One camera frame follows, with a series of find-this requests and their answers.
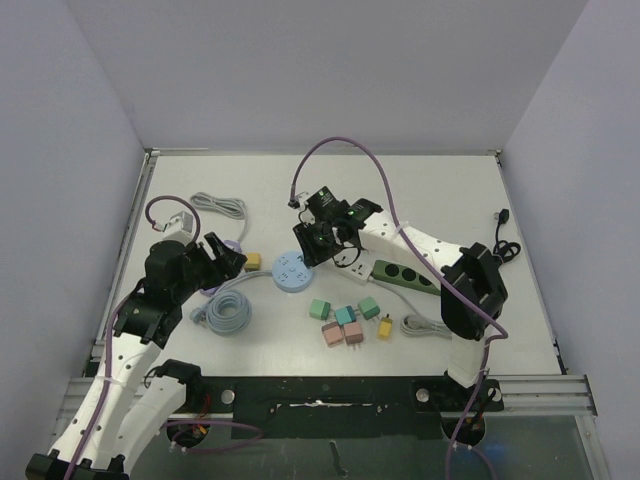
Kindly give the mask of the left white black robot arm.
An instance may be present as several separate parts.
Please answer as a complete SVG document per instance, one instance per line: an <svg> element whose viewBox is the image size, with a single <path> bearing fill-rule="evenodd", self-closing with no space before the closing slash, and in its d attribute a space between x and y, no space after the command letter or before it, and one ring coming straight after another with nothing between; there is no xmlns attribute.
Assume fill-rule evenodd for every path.
<svg viewBox="0 0 640 480"><path fill-rule="evenodd" d="M107 326L100 366L66 430L46 454L31 457L29 479L127 479L150 441L178 409L204 395L199 367L168 361L140 400L145 375L197 291L236 278L247 261L210 232L202 243L162 240L151 246L145 274Z"/></svg>

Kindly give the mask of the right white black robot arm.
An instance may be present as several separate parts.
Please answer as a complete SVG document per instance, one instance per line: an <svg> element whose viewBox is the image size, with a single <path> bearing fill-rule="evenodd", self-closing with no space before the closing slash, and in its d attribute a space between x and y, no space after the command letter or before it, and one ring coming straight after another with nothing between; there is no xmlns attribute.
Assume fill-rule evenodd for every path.
<svg viewBox="0 0 640 480"><path fill-rule="evenodd" d="M326 187L312 195L294 195L288 206L299 212L293 232L308 267L353 247L412 269L440 291L440 316L452 335L446 399L459 409L478 401L487 329L506 336L497 319L508 293L490 250L480 243L447 243L400 224L373 201L361 198L350 204Z"/></svg>

